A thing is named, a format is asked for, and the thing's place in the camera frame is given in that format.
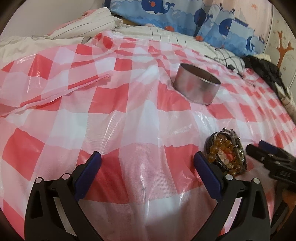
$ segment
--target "whale print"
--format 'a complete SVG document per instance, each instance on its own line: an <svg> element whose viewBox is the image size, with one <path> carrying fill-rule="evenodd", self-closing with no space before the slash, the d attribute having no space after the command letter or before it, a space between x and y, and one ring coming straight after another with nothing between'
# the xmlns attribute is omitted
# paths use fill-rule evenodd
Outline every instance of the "whale print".
<svg viewBox="0 0 296 241"><path fill-rule="evenodd" d="M163 0L142 0L142 8L144 11L153 14L165 14L169 11L170 7L174 7L174 3L166 2L167 9L163 6Z"/></svg>
<svg viewBox="0 0 296 241"><path fill-rule="evenodd" d="M265 44L265 40L263 37L259 36L259 41L262 42L263 44Z"/></svg>
<svg viewBox="0 0 296 241"><path fill-rule="evenodd" d="M207 22L210 18L213 17L214 16L212 14L207 15L205 11L202 8L200 8L194 14L194 22L200 28L205 22Z"/></svg>
<svg viewBox="0 0 296 241"><path fill-rule="evenodd" d="M255 46L253 44L251 44L251 39L253 36L248 37L247 39L247 45L246 45L246 49L250 52L253 52L253 49L255 48Z"/></svg>
<svg viewBox="0 0 296 241"><path fill-rule="evenodd" d="M219 33L227 37L232 21L232 18L227 18L223 20L219 25Z"/></svg>
<svg viewBox="0 0 296 241"><path fill-rule="evenodd" d="M245 22L243 22L242 20L238 19L238 18L234 18L234 21L237 22L238 24L244 26L244 27L248 27L249 25Z"/></svg>
<svg viewBox="0 0 296 241"><path fill-rule="evenodd" d="M222 3L220 3L220 11L223 11L223 7L222 7Z"/></svg>

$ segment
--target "black cable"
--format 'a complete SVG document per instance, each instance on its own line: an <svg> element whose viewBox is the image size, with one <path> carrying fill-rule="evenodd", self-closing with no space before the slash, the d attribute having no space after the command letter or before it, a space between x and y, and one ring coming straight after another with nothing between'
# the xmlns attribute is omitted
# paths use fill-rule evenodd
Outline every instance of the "black cable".
<svg viewBox="0 0 296 241"><path fill-rule="evenodd" d="M226 58L225 55L223 54L223 52L220 50L220 48L216 48L215 51L216 51L216 50L218 50L218 51L222 54L222 56L224 57L224 59L219 58L219 57L214 57L213 59L214 59L214 60L215 60L215 59L224 60L224 61L225 61L225 65L226 65L226 67L227 67L227 62L226 62L226 60L231 59L231 60L234 62L235 67L236 67L236 69L237 69L238 72L239 72L239 68L237 67L237 64L235 63L235 61L234 61L232 58L238 58L238 59L239 59L239 61L240 61L240 63L241 63L241 67L242 67L242 76L241 76L241 78L244 79L244 66L243 66L243 64L242 64L242 59L241 59L240 57L238 57L238 56L230 56L230 54L229 54L228 52L227 52L227 54L228 54L229 57Z"/></svg>

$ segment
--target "white cloth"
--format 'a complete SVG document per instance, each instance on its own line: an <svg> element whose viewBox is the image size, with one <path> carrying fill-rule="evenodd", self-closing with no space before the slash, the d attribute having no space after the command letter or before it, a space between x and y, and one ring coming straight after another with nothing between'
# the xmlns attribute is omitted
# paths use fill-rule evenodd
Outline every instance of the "white cloth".
<svg viewBox="0 0 296 241"><path fill-rule="evenodd" d="M0 41L0 68L14 60L36 54L47 48L85 43L84 37L93 37L102 31L119 28L122 23L121 19L111 16L108 8L100 8L83 19L55 30L49 36L34 39L5 37Z"/></svg>
<svg viewBox="0 0 296 241"><path fill-rule="evenodd" d="M108 8L99 8L85 18L55 30L49 39L70 39L76 37L94 37L98 33L120 27L123 21L113 17Z"/></svg>
<svg viewBox="0 0 296 241"><path fill-rule="evenodd" d="M268 55L268 54L261 53L261 54L255 54L254 56L259 58L259 59L265 59L265 60L271 62L270 55Z"/></svg>
<svg viewBox="0 0 296 241"><path fill-rule="evenodd" d="M281 97L281 102L285 107L286 111L289 113L291 119L296 124L296 104L294 101L293 93L287 88L287 95L281 86L275 83L279 96Z"/></svg>

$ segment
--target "bed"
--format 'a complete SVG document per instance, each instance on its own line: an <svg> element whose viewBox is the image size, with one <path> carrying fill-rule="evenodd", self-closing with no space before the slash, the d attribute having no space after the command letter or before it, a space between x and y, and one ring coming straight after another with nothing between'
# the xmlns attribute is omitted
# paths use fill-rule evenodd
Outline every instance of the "bed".
<svg viewBox="0 0 296 241"><path fill-rule="evenodd" d="M216 204L192 164L206 138L226 127L244 146L263 139L295 155L295 124L233 53L157 27L128 26L107 12L96 10L54 36L0 42L0 207L23 237L34 180L70 173L97 150L102 167L79 204L105 240L190 240ZM93 38L70 31L102 14L113 22ZM56 37L65 32L67 38ZM211 105L173 89L181 62L219 77ZM260 178L272 218L275 182L260 163L247 163L238 178Z"/></svg>

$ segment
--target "beaded bracelet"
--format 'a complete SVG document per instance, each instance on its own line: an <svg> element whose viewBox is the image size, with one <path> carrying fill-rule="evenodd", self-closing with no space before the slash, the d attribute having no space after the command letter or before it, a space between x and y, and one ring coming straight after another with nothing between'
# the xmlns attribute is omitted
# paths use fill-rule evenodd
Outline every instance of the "beaded bracelet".
<svg viewBox="0 0 296 241"><path fill-rule="evenodd" d="M206 141L207 160L233 176L246 172L247 163L240 138L233 129L212 134Z"/></svg>

